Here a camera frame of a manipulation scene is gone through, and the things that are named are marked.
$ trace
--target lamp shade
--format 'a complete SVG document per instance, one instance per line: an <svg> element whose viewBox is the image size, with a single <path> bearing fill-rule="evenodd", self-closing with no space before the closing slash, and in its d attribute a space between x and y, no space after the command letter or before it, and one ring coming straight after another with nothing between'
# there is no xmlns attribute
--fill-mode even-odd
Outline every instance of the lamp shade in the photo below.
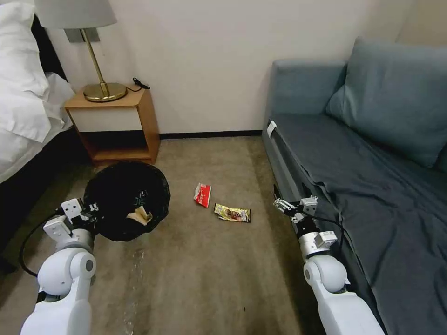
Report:
<svg viewBox="0 0 447 335"><path fill-rule="evenodd" d="M35 0L34 3L45 28L96 28L116 23L108 0Z"/></svg>

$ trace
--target sofa seat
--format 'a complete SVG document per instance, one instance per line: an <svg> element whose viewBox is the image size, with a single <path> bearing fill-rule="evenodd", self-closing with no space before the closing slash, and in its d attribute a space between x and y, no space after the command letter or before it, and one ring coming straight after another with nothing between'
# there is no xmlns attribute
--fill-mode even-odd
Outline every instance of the sofa seat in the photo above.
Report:
<svg viewBox="0 0 447 335"><path fill-rule="evenodd" d="M373 295L363 298L376 303L386 332L445 334L447 176L325 114L271 119L277 124L271 141L290 174L305 178L343 218L354 254L345 258L358 262ZM333 214L318 208L319 216Z"/></svg>

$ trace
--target nightstand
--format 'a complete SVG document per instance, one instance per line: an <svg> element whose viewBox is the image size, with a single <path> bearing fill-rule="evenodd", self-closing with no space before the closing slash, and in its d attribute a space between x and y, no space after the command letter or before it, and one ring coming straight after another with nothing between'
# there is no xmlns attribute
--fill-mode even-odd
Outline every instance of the nightstand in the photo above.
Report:
<svg viewBox="0 0 447 335"><path fill-rule="evenodd" d="M155 163L160 137L149 90L128 90L125 97L102 103L85 100L82 92L67 101L65 109L95 165Z"/></svg>

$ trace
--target floor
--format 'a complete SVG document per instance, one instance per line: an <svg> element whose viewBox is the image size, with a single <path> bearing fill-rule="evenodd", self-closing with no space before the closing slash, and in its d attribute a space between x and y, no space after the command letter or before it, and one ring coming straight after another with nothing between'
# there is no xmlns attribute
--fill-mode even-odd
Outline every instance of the floor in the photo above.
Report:
<svg viewBox="0 0 447 335"><path fill-rule="evenodd" d="M273 207L273 175L260 137L162 141L156 166L168 179L167 218L131 242L95 240L90 291L92 334L324 334L290 222ZM30 227L60 201L82 196L90 167L57 176L6 256L15 259ZM197 183L211 203L251 208L251 223L219 220L196 205ZM30 268L54 250L37 233ZM0 334L18 334L34 308L37 284L22 271L0 281Z"/></svg>

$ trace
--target gold wrapper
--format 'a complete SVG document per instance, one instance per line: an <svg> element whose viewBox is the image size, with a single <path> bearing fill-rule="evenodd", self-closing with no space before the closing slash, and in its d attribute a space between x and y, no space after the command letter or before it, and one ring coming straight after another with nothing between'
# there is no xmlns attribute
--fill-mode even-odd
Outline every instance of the gold wrapper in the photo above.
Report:
<svg viewBox="0 0 447 335"><path fill-rule="evenodd" d="M236 222L251 222L251 209L230 208L221 204L214 205L214 213L219 219Z"/></svg>

